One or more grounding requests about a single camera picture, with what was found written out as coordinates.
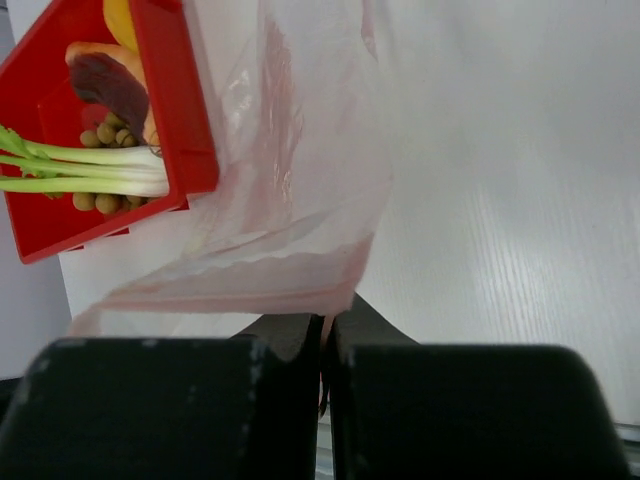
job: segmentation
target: transparent plastic bag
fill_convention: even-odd
[[[260,0],[257,29],[221,89],[212,35],[228,28],[219,14],[238,0],[185,2],[219,188],[190,199],[179,258],[112,291],[71,334],[102,334],[104,319],[132,312],[350,307],[391,187],[372,39],[352,21],[357,1]]]

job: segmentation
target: white surface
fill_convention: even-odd
[[[0,61],[14,42],[0,12]],[[21,375],[47,343],[66,331],[71,317],[60,263],[51,258],[24,266],[18,259],[4,196],[0,195],[0,379]]]
[[[46,3],[9,2],[17,35]],[[569,345],[640,423],[640,2],[375,3],[396,186],[361,293],[421,341]],[[185,215],[61,256],[72,312]]]

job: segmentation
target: lemon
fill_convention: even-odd
[[[129,0],[104,0],[103,15],[107,28],[116,42],[139,53]]]

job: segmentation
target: red plastic bin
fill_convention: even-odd
[[[80,147],[96,114],[71,89],[65,63],[74,41],[116,43],[104,23],[102,0],[54,0],[0,69],[0,123],[26,139]],[[187,194],[213,191],[218,164],[189,31],[180,0],[131,0],[134,25],[170,184],[167,197],[105,217],[79,212],[71,195],[6,193],[18,254],[32,263],[114,234],[160,212]],[[3,175],[19,175],[0,167]]]

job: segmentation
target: green vegetable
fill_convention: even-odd
[[[113,150],[56,147],[23,140],[0,125],[0,149],[16,155],[0,156],[0,164],[19,167],[23,176],[36,177],[0,176],[0,190],[140,197],[162,197],[169,191],[164,162],[148,147]]]

